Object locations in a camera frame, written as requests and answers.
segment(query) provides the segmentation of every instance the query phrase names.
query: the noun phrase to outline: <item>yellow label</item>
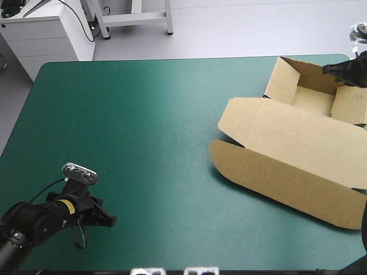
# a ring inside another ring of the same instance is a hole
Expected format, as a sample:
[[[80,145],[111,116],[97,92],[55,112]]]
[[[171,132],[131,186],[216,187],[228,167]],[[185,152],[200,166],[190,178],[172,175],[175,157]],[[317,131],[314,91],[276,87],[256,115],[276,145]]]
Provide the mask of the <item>yellow label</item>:
[[[67,199],[58,199],[58,201],[63,202],[69,208],[70,215],[75,213],[74,205]]]

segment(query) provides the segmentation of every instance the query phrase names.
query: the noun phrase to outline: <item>metal bracket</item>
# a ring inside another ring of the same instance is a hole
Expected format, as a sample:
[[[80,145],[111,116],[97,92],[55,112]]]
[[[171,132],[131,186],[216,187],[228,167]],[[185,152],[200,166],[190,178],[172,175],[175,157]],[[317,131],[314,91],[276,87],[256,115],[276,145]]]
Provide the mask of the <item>metal bracket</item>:
[[[219,268],[216,266],[196,266],[185,268],[183,275],[219,275]]]
[[[133,268],[130,275],[166,275],[163,268]]]

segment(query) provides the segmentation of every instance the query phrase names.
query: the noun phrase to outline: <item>white cabinet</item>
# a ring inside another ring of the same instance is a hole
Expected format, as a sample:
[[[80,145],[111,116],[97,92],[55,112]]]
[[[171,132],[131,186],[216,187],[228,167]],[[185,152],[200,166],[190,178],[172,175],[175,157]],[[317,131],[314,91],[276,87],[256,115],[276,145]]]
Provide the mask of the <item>white cabinet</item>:
[[[95,43],[85,37],[73,12],[58,0],[52,0],[23,18],[23,14],[39,1],[29,0],[16,16],[0,18],[0,33],[33,81],[47,62],[91,61],[95,47]],[[65,2],[78,14],[92,39],[80,1]]]

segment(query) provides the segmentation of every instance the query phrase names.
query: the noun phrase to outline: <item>white table frame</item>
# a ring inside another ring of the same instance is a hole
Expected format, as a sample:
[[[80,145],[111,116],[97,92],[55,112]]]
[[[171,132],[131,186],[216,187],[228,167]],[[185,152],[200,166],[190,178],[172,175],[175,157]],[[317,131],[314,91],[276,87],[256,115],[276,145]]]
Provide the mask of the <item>white table frame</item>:
[[[165,0],[165,11],[142,13],[142,0],[132,0],[130,14],[106,15],[100,0],[91,0],[104,38],[110,38],[109,27],[167,23],[168,34],[173,34],[171,2]]]

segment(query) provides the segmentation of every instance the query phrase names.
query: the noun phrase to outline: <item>cardboard lid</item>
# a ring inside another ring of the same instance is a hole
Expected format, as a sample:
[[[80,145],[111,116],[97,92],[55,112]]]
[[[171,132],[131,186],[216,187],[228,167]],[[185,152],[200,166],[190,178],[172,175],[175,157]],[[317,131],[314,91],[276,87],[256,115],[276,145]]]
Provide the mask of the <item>cardboard lid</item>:
[[[248,149],[321,178],[367,189],[367,132],[264,98],[234,98],[218,124]]]
[[[366,196],[255,151],[214,140],[210,154],[229,180],[333,225],[360,229]]]
[[[350,124],[366,124],[367,89],[339,87],[331,109],[331,117]]]

